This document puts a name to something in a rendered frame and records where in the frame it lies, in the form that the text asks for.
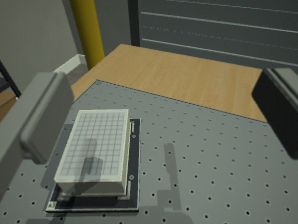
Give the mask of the grey deep-well block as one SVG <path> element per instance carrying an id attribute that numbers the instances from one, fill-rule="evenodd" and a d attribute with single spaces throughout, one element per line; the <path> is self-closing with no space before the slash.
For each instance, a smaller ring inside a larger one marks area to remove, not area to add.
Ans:
<path id="1" fill-rule="evenodd" d="M 79 110 L 54 180 L 63 197 L 126 196 L 128 109 Z"/>

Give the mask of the grey flat base plate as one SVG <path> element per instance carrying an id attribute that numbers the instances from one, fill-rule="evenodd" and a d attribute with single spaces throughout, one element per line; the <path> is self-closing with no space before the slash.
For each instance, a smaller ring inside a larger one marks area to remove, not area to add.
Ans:
<path id="1" fill-rule="evenodd" d="M 48 213 L 79 110 L 141 118 L 139 212 Z M 96 80 L 72 104 L 50 160 L 23 160 L 0 224 L 298 224 L 298 160 L 268 122 Z"/>

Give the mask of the black plate nest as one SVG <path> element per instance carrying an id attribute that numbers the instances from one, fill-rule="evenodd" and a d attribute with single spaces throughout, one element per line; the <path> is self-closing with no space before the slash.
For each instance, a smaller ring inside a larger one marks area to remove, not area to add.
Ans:
<path id="1" fill-rule="evenodd" d="M 63 197 L 55 182 L 46 211 L 48 213 L 139 212 L 141 118 L 130 118 L 131 135 L 126 196 Z"/>

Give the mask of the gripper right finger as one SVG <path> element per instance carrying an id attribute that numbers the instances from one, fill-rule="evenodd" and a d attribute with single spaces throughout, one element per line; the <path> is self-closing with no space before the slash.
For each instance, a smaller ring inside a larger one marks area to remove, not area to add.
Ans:
<path id="1" fill-rule="evenodd" d="M 290 68 L 265 68 L 251 96 L 289 157 L 298 160 L 298 75 Z"/>

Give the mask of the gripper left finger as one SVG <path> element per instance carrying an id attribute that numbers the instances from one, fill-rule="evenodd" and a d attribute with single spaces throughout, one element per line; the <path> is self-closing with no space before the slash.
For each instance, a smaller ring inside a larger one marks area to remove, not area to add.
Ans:
<path id="1" fill-rule="evenodd" d="M 0 203 L 23 159 L 46 164 L 74 102 L 64 72 L 39 72 L 0 123 Z"/>

